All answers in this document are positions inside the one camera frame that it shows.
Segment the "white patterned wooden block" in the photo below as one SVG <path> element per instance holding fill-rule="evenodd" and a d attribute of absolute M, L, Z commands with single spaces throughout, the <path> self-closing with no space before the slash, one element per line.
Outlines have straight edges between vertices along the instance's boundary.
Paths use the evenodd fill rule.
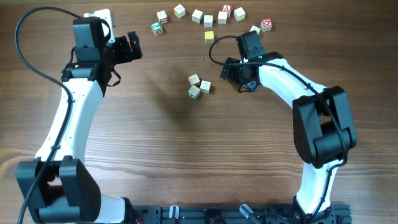
<path fill-rule="evenodd" d="M 203 93 L 209 93 L 211 88 L 211 82 L 202 80 L 200 85 L 200 91 Z"/>

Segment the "wooden block red letter side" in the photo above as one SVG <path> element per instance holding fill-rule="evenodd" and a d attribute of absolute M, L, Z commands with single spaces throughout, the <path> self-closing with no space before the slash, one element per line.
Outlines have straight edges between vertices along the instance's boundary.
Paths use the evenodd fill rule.
<path fill-rule="evenodd" d="M 200 87 L 200 85 L 201 85 L 201 80 L 197 74 L 189 76 L 188 81 L 191 86 Z"/>

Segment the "white block green side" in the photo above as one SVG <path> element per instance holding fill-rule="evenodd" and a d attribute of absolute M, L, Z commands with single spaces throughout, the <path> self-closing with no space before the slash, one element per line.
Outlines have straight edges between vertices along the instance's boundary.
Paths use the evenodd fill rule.
<path fill-rule="evenodd" d="M 188 90 L 188 95 L 190 98 L 193 98 L 194 100 L 198 98 L 198 96 L 200 95 L 201 90 L 199 89 L 199 87 L 192 85 L 190 87 L 190 89 Z"/>

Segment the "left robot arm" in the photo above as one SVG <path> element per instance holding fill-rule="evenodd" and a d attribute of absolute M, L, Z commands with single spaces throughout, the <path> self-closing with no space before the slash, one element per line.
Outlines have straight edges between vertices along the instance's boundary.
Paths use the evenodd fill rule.
<path fill-rule="evenodd" d="M 34 160 L 21 162 L 16 179 L 22 212 L 36 223 L 141 223 L 127 198 L 103 195 L 85 167 L 93 117 L 115 66 L 141 58 L 134 32 L 115 37 L 107 9 L 76 16 L 75 46 L 62 71 L 60 104 L 50 132 Z"/>

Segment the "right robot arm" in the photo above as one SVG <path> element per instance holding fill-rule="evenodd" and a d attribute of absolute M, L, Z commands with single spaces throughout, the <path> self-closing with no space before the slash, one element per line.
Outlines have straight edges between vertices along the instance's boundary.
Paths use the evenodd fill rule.
<path fill-rule="evenodd" d="M 316 223 L 333 218 L 333 180 L 356 145 L 346 92 L 340 86 L 317 84 L 294 70 L 280 53 L 266 52 L 255 31 L 234 39 L 240 58 L 227 58 L 220 77 L 237 83 L 239 93 L 255 92 L 259 86 L 270 89 L 292 109 L 294 144 L 303 160 L 303 174 L 289 221 Z"/>

